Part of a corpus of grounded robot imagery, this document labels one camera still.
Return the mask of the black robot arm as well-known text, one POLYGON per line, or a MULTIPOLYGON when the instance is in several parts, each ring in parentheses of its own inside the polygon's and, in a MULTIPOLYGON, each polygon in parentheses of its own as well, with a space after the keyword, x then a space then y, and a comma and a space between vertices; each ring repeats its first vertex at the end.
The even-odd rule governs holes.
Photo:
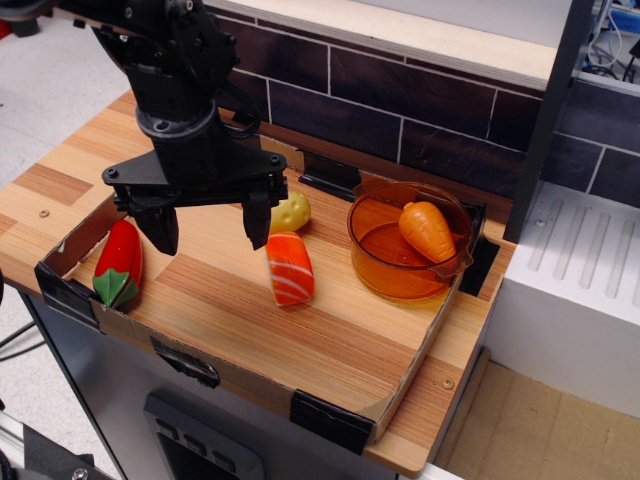
POLYGON ((92 27, 126 74, 147 154, 104 171, 117 208, 161 252, 177 251, 180 207, 238 203, 253 248, 267 242, 271 210, 286 199, 286 159, 245 144, 258 127, 225 124, 217 95, 238 91, 235 38, 200 1, 55 1, 55 12, 92 27))

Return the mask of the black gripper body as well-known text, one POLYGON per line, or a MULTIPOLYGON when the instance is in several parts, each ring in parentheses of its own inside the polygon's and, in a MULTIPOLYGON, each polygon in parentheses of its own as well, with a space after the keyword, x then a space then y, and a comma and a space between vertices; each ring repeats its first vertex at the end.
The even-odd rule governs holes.
POLYGON ((220 120, 215 101, 139 101, 135 115, 153 149, 102 174, 125 208, 258 199, 270 209, 288 197, 284 156, 234 139, 220 120))

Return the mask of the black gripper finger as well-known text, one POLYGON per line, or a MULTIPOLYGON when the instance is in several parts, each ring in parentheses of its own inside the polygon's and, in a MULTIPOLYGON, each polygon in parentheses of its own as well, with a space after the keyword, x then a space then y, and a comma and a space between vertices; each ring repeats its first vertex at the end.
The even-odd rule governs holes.
POLYGON ((271 223, 271 201, 264 191, 251 192, 242 201, 243 225, 252 248, 258 250, 268 241, 271 223))
POLYGON ((176 255, 179 227, 174 208, 134 211, 131 216, 141 232, 159 252, 170 256, 176 255))

